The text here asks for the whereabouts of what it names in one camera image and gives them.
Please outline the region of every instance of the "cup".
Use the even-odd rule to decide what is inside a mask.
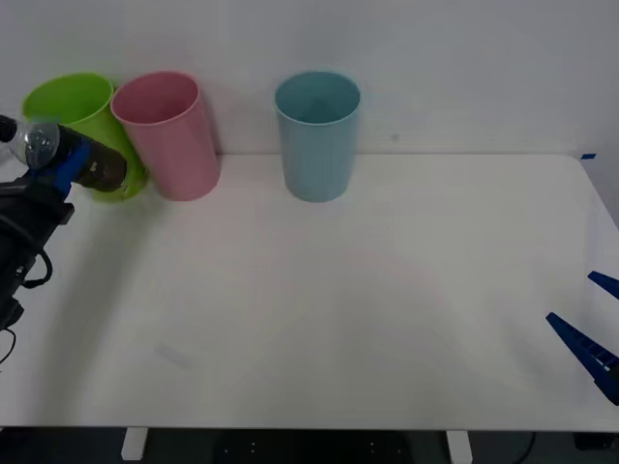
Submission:
[[[122,86],[112,113],[171,200],[206,195],[220,178],[211,127],[197,82],[181,72],[154,72]]]
[[[342,195],[352,173],[361,91],[335,72],[303,72],[285,80],[275,93],[283,177],[288,189],[306,201]]]
[[[104,201],[131,198],[147,180],[146,169],[109,110],[113,95],[114,86],[109,80],[81,72],[45,82],[26,97],[21,107],[28,121],[62,124],[107,145],[125,158],[127,175],[123,186],[112,192],[93,190],[93,196]]]

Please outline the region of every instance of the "cup rim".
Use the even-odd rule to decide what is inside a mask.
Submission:
[[[84,118],[81,118],[81,119],[78,119],[77,121],[71,121],[70,123],[63,123],[63,125],[64,126],[71,126],[73,124],[83,123],[84,121],[88,121],[89,119],[94,118],[95,116],[97,116],[101,112],[105,111],[105,108],[110,104],[112,98],[114,97],[114,84],[112,84],[109,79],[103,77],[100,74],[97,74],[96,72],[73,72],[73,73],[70,73],[70,74],[59,75],[58,77],[53,77],[50,80],[46,80],[45,82],[42,82],[37,87],[32,89],[30,91],[30,93],[26,96],[26,98],[23,100],[23,102],[21,103],[21,114],[23,114],[24,116],[26,116],[26,118],[28,120],[30,120],[31,117],[26,115],[26,103],[28,103],[28,101],[32,98],[32,96],[37,91],[41,90],[42,88],[44,88],[44,87],[46,87],[48,85],[55,84],[59,80],[64,80],[64,79],[67,79],[69,77],[78,77],[78,76],[84,76],[84,75],[88,75],[88,76],[91,76],[91,77],[96,77],[97,79],[102,80],[103,82],[105,82],[109,86],[109,95],[107,96],[107,100],[105,101],[104,104],[102,104],[99,107],[99,109],[97,109],[97,111],[94,111],[94,112],[90,113],[88,116],[86,116]]]
[[[281,86],[283,84],[285,84],[286,82],[288,82],[289,80],[294,79],[296,77],[299,77],[301,75],[304,75],[304,74],[315,74],[315,73],[326,73],[326,74],[337,75],[339,77],[342,77],[344,80],[348,81],[350,84],[352,84],[352,86],[357,91],[357,94],[359,95],[359,98],[357,99],[357,104],[352,109],[352,111],[350,111],[343,118],[339,118],[339,119],[337,119],[335,121],[329,121],[328,123],[306,123],[305,121],[300,121],[298,119],[291,118],[290,116],[285,114],[283,111],[281,111],[280,106],[278,105],[278,101],[277,101],[278,91],[280,90]],[[342,121],[345,121],[346,119],[352,117],[357,112],[357,110],[359,109],[359,106],[361,105],[361,89],[359,88],[359,85],[357,84],[357,82],[355,82],[355,80],[352,77],[350,77],[349,75],[347,75],[347,74],[345,74],[343,72],[337,72],[337,71],[332,71],[332,70],[306,70],[306,71],[296,72],[296,73],[288,76],[286,79],[284,79],[282,82],[280,82],[280,84],[278,84],[278,88],[276,89],[275,94],[273,95],[273,104],[275,105],[275,108],[278,111],[278,114],[283,116],[288,121],[292,121],[293,123],[300,124],[300,125],[303,125],[303,126],[311,126],[311,127],[315,127],[315,128],[318,128],[318,127],[321,127],[321,126],[331,126],[332,124],[337,124],[337,123],[340,123]]]
[[[190,104],[189,107],[185,111],[177,114],[176,116],[173,116],[173,117],[171,117],[169,119],[165,119],[163,121],[158,121],[156,123],[135,123],[133,121],[129,121],[129,120],[119,116],[116,113],[116,110],[114,109],[114,103],[116,102],[116,99],[120,95],[120,93],[123,90],[126,90],[127,87],[129,87],[130,85],[135,84],[137,81],[145,79],[145,78],[148,78],[148,77],[151,77],[153,75],[157,75],[157,74],[174,74],[174,75],[179,75],[179,76],[182,76],[182,77],[185,77],[185,78],[189,79],[192,82],[192,84],[193,84],[193,86],[195,87],[195,90],[196,90],[195,100],[192,102],[192,104]],[[121,123],[123,123],[123,124],[125,124],[127,126],[133,126],[133,127],[137,127],[137,128],[153,128],[153,127],[156,127],[156,126],[162,126],[164,124],[171,123],[172,121],[176,121],[177,119],[180,119],[180,118],[184,117],[186,114],[188,114],[190,111],[192,111],[198,105],[198,103],[200,101],[200,96],[201,96],[200,85],[198,84],[197,79],[195,77],[193,77],[191,74],[189,74],[187,72],[180,72],[180,71],[155,71],[155,72],[148,72],[146,74],[139,75],[138,77],[136,77],[136,78],[130,80],[129,82],[123,84],[122,86],[120,86],[118,88],[118,90],[114,93],[114,95],[112,96],[109,108],[111,109],[112,114],[114,115],[114,117],[118,121],[120,121]]]

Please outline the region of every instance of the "floor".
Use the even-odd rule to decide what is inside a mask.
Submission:
[[[11,428],[0,432],[0,462],[2,464],[120,464],[120,449],[124,438],[121,428]],[[327,432],[315,432],[324,440]],[[278,444],[280,459],[271,462],[290,462],[285,456],[285,446],[291,443],[294,432],[225,432],[194,429],[152,429],[146,445],[143,463],[146,464],[207,464],[211,462],[260,462],[257,454],[249,454],[249,445],[244,449],[235,446],[250,436],[257,447]],[[374,435],[373,446],[399,448],[396,434]],[[350,439],[352,434],[336,437],[338,442]],[[370,443],[368,436],[363,441]],[[526,448],[530,433],[474,432],[470,434],[475,464],[510,464]],[[411,452],[410,458],[398,456],[389,462],[414,462],[417,464],[449,464],[445,449],[444,434],[439,432],[406,433],[404,439]],[[239,450],[236,456],[223,454]],[[312,462],[330,462],[314,454]],[[528,459],[523,464],[616,464],[619,454],[615,449],[580,451],[575,448],[572,434],[540,433]],[[352,459],[348,462],[386,462],[385,459]]]

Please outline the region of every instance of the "white table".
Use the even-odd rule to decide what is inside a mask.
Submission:
[[[545,321],[619,353],[586,280],[619,276],[619,232],[575,159],[365,155],[310,204],[279,157],[228,156],[198,201],[73,202],[0,424],[619,431]]]

